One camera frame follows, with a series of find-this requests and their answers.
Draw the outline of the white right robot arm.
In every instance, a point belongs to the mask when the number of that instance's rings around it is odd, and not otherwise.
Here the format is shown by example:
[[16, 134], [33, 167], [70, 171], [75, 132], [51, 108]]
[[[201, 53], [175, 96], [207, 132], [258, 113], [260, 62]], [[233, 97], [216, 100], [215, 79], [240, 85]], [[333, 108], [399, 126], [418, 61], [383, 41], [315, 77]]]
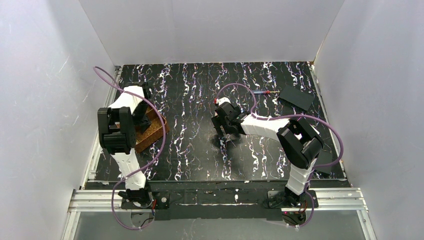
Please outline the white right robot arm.
[[220, 137], [255, 135], [278, 141], [291, 164], [286, 195], [305, 194], [309, 177], [324, 143], [319, 133], [304, 118], [264, 120], [233, 106], [224, 97], [215, 100], [212, 123]]

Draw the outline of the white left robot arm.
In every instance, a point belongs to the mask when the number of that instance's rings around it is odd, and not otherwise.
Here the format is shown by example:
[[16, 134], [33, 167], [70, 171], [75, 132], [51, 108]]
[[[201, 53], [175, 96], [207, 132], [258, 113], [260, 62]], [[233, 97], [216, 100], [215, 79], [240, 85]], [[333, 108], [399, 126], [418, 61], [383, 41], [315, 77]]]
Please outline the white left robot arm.
[[115, 102], [97, 111], [98, 136], [100, 146], [116, 161], [125, 181], [125, 191], [118, 194], [128, 201], [149, 202], [149, 186], [146, 176], [139, 171], [136, 156], [137, 127], [142, 132], [151, 126], [146, 115], [148, 104], [141, 99], [149, 99], [152, 95], [147, 83], [130, 82], [125, 85], [125, 93], [121, 93]]

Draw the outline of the brown woven basket card holder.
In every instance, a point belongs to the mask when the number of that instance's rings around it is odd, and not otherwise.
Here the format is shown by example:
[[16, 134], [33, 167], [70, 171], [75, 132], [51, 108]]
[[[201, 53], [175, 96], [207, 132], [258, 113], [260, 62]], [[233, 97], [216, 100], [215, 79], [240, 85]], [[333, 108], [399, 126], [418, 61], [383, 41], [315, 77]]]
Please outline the brown woven basket card holder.
[[156, 112], [149, 106], [146, 110], [146, 115], [151, 121], [150, 127], [144, 132], [136, 132], [135, 152], [137, 154], [149, 148], [156, 141], [161, 139], [163, 134], [163, 126]]

